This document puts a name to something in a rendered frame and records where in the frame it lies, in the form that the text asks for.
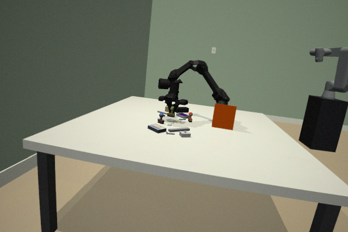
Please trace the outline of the green-handled rubber stamp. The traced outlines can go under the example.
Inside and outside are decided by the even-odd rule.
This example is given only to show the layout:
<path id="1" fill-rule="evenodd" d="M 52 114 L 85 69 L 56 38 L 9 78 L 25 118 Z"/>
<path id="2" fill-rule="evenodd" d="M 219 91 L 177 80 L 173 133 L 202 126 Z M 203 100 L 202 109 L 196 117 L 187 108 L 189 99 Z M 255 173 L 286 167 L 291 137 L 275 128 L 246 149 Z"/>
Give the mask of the green-handled rubber stamp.
<path id="1" fill-rule="evenodd" d="M 173 114 L 173 107 L 171 107 L 170 110 L 171 110 L 171 113 L 169 113 L 168 116 L 170 116 L 170 117 L 175 117 L 175 113 Z"/>

